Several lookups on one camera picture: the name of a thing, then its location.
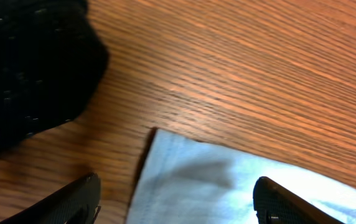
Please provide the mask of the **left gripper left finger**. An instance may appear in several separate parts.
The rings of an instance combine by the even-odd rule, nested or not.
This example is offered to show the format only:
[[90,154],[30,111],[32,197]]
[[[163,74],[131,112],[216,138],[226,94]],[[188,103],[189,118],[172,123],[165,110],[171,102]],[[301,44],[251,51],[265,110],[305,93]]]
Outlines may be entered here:
[[101,180],[91,172],[0,224],[94,224],[100,197]]

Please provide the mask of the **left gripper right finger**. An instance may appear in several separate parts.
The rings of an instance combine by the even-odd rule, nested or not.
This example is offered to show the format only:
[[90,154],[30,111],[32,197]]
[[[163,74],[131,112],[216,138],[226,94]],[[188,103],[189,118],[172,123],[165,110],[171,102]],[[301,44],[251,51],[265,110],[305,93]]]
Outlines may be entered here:
[[256,181],[253,208],[259,224],[343,224],[265,176]]

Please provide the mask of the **black garment under pile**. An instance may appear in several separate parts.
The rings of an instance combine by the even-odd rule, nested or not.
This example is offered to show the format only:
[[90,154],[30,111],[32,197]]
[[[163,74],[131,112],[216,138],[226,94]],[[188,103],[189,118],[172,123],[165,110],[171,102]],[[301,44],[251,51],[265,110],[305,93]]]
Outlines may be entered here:
[[86,0],[0,0],[0,152],[79,116],[109,54]]

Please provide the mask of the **light blue printed t-shirt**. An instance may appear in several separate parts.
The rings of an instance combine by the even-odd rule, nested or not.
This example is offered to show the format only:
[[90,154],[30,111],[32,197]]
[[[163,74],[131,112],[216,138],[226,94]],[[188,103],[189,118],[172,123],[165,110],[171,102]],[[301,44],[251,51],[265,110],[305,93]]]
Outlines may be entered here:
[[126,221],[256,223],[253,189],[266,176],[313,206],[356,223],[356,189],[291,164],[165,130],[152,139]]

